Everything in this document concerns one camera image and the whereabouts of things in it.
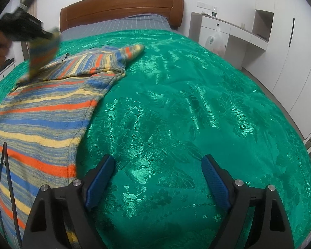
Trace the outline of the striped knit sweater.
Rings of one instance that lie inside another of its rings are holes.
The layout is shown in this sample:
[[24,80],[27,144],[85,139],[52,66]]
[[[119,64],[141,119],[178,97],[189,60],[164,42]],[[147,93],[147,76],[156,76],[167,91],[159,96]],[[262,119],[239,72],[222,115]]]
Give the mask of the striped knit sweater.
[[62,42],[55,58],[0,99],[0,234],[12,248],[39,188],[76,178],[77,148],[94,109],[144,49],[103,35]]

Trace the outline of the white drawer cabinet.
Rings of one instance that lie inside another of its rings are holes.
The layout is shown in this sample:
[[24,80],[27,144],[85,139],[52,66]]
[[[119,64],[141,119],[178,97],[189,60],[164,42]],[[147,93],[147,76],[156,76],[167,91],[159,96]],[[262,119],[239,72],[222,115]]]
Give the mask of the white drawer cabinet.
[[6,60],[4,66],[0,69],[0,82],[16,67],[14,58]]

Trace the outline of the brown wooden headboard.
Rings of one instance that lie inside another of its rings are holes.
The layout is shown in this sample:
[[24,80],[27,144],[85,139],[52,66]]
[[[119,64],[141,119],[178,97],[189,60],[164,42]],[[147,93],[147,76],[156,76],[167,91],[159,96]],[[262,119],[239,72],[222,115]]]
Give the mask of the brown wooden headboard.
[[184,0],[82,0],[61,9],[59,27],[63,32],[80,25],[145,13],[161,15],[170,27],[177,29],[184,15]]

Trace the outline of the green satin bedspread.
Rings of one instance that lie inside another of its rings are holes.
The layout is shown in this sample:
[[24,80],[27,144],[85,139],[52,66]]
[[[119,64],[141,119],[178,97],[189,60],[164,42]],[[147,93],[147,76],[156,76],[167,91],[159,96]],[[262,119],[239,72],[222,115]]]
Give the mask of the green satin bedspread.
[[[225,217],[202,173],[211,155],[250,187],[275,186],[294,247],[311,230],[311,160],[259,86],[221,57],[165,30],[102,34],[140,43],[125,76],[101,99],[77,148],[76,178],[105,154],[113,178],[91,218],[109,248],[207,248]],[[0,82],[0,99],[59,53],[58,32],[30,44],[30,61]]]

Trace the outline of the white built-in desk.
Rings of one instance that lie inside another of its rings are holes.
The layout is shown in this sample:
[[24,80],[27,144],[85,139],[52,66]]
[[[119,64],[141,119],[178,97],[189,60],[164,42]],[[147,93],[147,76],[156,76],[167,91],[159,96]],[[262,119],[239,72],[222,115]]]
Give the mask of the white built-in desk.
[[202,13],[191,13],[189,38],[210,49],[211,38],[220,32],[224,50],[220,55],[233,67],[241,69],[249,46],[265,52],[268,42],[261,37],[227,21]]

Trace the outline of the white plastic bag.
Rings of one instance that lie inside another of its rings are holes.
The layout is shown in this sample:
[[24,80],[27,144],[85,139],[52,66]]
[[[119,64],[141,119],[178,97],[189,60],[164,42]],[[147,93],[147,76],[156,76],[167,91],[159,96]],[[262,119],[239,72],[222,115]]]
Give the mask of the white plastic bag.
[[226,43],[223,39],[219,26],[217,26],[216,32],[207,38],[204,47],[215,55],[224,58]]

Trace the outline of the white wardrobe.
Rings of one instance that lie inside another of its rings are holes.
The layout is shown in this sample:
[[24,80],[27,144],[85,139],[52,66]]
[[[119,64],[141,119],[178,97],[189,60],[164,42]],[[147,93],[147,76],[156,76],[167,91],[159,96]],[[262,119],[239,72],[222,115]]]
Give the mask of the white wardrobe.
[[311,6],[306,0],[256,0],[253,32],[266,48],[247,47],[243,68],[282,105],[304,143],[311,141]]

